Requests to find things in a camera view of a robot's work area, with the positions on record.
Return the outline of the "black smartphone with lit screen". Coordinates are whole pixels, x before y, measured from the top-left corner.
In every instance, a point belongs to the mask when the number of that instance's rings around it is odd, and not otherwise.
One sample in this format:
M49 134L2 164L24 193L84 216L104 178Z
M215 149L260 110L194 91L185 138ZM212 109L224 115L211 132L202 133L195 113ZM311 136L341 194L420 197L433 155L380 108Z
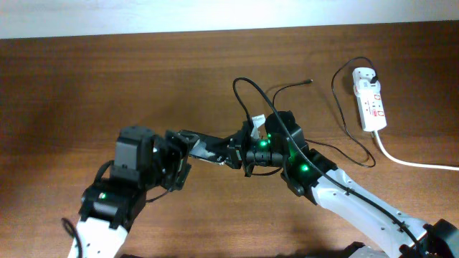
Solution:
M231 136L218 138L189 130L180 130L179 135L189 140L197 139L189 152L190 157L219 165L230 166L233 164L228 147L232 139Z

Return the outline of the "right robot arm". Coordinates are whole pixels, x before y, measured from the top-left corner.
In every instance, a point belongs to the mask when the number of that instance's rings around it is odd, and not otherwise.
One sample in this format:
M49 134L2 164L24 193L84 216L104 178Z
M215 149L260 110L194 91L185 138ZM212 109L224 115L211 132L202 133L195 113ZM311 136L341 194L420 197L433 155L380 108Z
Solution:
M299 197L345 219L382 249L387 257L457 257L458 228L435 224L390 206L355 183L346 172L310 149L290 112L263 119L266 139L256 138L253 120L229 139L229 159L251 177L256 166L274 167Z

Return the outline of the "white power strip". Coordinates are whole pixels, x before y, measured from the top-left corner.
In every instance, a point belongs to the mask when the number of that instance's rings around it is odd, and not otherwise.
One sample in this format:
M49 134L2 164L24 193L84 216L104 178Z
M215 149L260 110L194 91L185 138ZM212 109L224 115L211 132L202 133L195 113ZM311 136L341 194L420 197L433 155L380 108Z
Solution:
M352 72L353 81L367 79L370 82L376 76L372 68L357 67ZM379 94L356 96L362 130L365 132L378 131L387 126L387 120L382 102L381 91Z

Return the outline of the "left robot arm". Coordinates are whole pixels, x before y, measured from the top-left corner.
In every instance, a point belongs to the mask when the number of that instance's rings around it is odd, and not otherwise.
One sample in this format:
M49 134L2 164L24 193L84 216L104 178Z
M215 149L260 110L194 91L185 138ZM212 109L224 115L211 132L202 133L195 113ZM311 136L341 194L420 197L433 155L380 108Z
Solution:
M147 193L160 186L167 193L183 188L191 166L187 158L198 137L143 126L120 130L114 159L105 162L82 194L80 219L62 225L73 238L70 257L114 257L136 217L149 203Z

